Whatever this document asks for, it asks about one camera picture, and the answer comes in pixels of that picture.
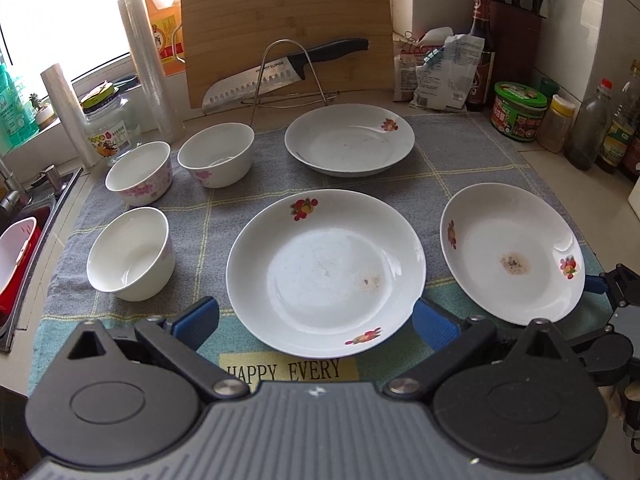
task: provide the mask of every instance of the metal screw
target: metal screw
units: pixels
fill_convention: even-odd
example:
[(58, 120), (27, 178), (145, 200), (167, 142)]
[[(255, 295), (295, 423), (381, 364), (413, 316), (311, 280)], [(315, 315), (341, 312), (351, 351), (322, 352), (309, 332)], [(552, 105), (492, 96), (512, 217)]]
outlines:
[(246, 384), (239, 379), (223, 379), (213, 385), (213, 391), (222, 397), (238, 397), (246, 393)]
[(420, 383), (411, 377), (394, 379), (388, 384), (389, 390), (398, 395), (411, 395), (420, 389)]

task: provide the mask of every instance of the green container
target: green container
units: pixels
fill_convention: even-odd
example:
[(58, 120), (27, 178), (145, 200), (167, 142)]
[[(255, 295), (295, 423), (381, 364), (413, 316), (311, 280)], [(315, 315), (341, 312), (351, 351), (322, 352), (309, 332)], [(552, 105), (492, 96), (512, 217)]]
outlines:
[(529, 86), (500, 81), (495, 84), (491, 124), (504, 136), (533, 142), (548, 105), (547, 98)]
[(31, 107), (20, 102), (15, 82), (4, 64), (0, 64), (0, 124), (13, 147), (20, 146), (38, 132)]

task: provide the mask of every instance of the cooking oil bottle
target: cooking oil bottle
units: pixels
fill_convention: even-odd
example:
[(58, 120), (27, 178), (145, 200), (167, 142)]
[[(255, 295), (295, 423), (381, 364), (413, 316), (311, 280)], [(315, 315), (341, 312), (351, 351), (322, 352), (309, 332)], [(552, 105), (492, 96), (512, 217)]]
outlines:
[(622, 89), (622, 102), (613, 116), (613, 124), (604, 139), (596, 164), (613, 173), (625, 156), (636, 130), (640, 112), (640, 62), (631, 65), (631, 79)]
[(184, 63), (176, 57), (184, 51), (181, 29), (175, 35), (175, 52), (172, 45), (174, 32), (182, 23), (180, 0), (145, 0), (145, 5), (164, 75), (184, 72)]

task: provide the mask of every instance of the glass bottle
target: glass bottle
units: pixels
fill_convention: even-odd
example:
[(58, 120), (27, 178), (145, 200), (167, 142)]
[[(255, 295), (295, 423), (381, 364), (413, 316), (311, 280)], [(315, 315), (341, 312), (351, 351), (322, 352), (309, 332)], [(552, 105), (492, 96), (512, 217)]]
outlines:
[(86, 115), (89, 142), (113, 166), (142, 144), (140, 120), (133, 103), (105, 81), (85, 95), (80, 104)]
[(491, 0), (474, 0), (474, 22), (469, 34), (476, 38), (484, 38), (484, 48), (471, 90), (466, 98), (466, 108), (472, 112), (481, 110), (486, 103), (491, 76), (494, 72), (495, 49), (489, 24), (490, 6)]
[(607, 173), (616, 171), (636, 129), (640, 103), (640, 62), (631, 65), (631, 79), (622, 89), (622, 102), (604, 139), (596, 164)]
[(595, 94), (585, 98), (564, 147), (564, 156), (579, 170), (588, 170), (596, 161), (611, 126), (611, 90), (603, 79)]

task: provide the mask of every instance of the green lid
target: green lid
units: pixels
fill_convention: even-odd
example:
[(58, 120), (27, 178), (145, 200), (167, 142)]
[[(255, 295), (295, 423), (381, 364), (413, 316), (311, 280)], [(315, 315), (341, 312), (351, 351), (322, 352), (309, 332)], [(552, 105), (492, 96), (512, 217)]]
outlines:
[(113, 86), (113, 83), (105, 81), (100, 86), (97, 86), (96, 88), (91, 90), (80, 100), (82, 110), (86, 112), (90, 108), (95, 109), (96, 105), (102, 104), (102, 102), (112, 96), (115, 91), (116, 89)]
[(495, 84), (495, 93), (501, 98), (513, 101), (519, 105), (531, 108), (546, 108), (547, 100), (544, 94), (520, 83), (500, 81)]

